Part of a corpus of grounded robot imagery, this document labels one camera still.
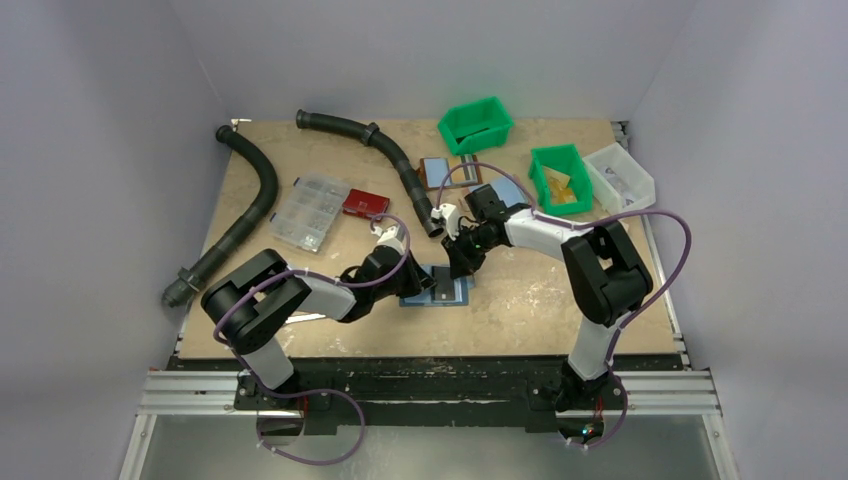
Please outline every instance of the blue pad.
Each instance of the blue pad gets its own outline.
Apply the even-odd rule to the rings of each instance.
[[[433,265],[421,265],[428,275],[433,274]],[[433,299],[432,289],[414,296],[400,299],[401,307],[456,307],[468,305],[468,291],[474,287],[474,277],[460,277],[453,281],[454,299],[450,301],[437,301]]]

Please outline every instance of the green plastic bin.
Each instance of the green plastic bin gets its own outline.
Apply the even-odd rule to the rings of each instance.
[[[498,97],[489,97],[448,110],[439,132],[452,154],[466,155],[503,145],[513,125]]]
[[[583,159],[577,153],[577,147],[560,145],[558,147],[534,148],[530,152],[533,161],[527,175],[536,185],[536,191],[539,192],[539,205],[545,213],[570,215],[588,212],[592,209],[592,182],[589,180],[589,174],[586,173],[586,167],[583,166]],[[545,171],[542,167],[552,168],[570,176],[571,180],[568,182],[568,186],[574,191],[577,201],[552,204],[551,190],[548,188],[548,180],[545,178]]]

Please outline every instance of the clear plastic bin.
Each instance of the clear plastic bin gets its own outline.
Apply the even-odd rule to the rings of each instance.
[[[595,198],[611,214],[649,207],[657,201],[654,178],[617,143],[583,158]]]
[[[311,173],[300,177],[271,217],[271,234],[317,252],[349,193],[349,185],[326,175]]]

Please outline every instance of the wooden tabletop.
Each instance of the wooden tabletop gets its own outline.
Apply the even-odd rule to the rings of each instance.
[[[407,153],[414,167],[422,157],[447,157],[436,120],[383,120],[380,130]],[[239,133],[256,144],[277,169],[281,205],[294,180],[309,172],[335,176],[368,192],[391,199],[389,212],[410,228],[412,253],[421,264],[447,264],[438,239],[429,239],[391,163],[379,151],[355,140],[299,130],[294,122],[241,123]],[[503,147],[478,152],[478,160],[516,174],[533,191],[527,178],[530,149],[574,143],[586,156],[614,142],[606,120],[517,120]],[[497,174],[484,170],[491,181]],[[207,246],[212,245],[241,215],[259,187],[256,173],[233,154],[212,219]],[[457,191],[446,201],[456,202]],[[571,216],[587,221],[606,215],[595,203],[592,212]],[[638,219],[628,230],[643,261],[653,271],[647,238]],[[359,265],[374,248],[376,237],[364,219],[340,214],[319,252],[297,249],[275,239],[264,221],[248,242],[230,258],[209,285],[266,248],[277,250],[290,264],[330,276]],[[498,247],[475,275],[470,304],[463,307],[400,308],[397,298],[375,304],[371,314],[352,323],[323,319],[286,325],[277,334],[290,356],[444,356],[567,354],[577,338],[581,314],[561,261],[519,248]],[[226,358],[229,353],[212,339],[212,321],[200,308],[199,296],[188,313],[181,358]],[[656,302],[624,332],[617,353],[675,352],[671,323],[664,302]]]

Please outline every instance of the black corrugated hose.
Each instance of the black corrugated hose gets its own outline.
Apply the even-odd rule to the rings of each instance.
[[[206,288],[206,282],[221,268],[221,265],[247,240],[259,222],[277,203],[280,183],[277,172],[268,157],[256,148],[250,140],[239,135],[229,125],[224,125],[215,132],[215,139],[228,145],[244,157],[259,175],[259,193],[247,211],[227,229],[215,245],[212,245],[200,260],[189,269],[181,268],[174,281],[162,294],[162,302],[169,307],[185,305],[191,301],[194,294]]]
[[[433,210],[433,204],[427,198],[427,192],[424,190],[424,185],[421,184],[421,179],[418,178],[418,173],[409,164],[409,157],[401,150],[397,143],[389,138],[386,134],[380,131],[376,123],[368,126],[363,125],[353,120],[346,118],[333,117],[321,113],[308,113],[303,110],[297,111],[297,128],[309,130],[318,130],[321,132],[335,133],[345,137],[355,138],[362,142],[363,145],[374,147],[385,155],[400,175],[400,181],[406,189],[407,195],[412,200],[412,208],[415,210],[415,215],[418,216],[418,221],[424,227],[429,237],[438,237],[444,232],[444,229],[433,223],[430,218],[430,211]]]

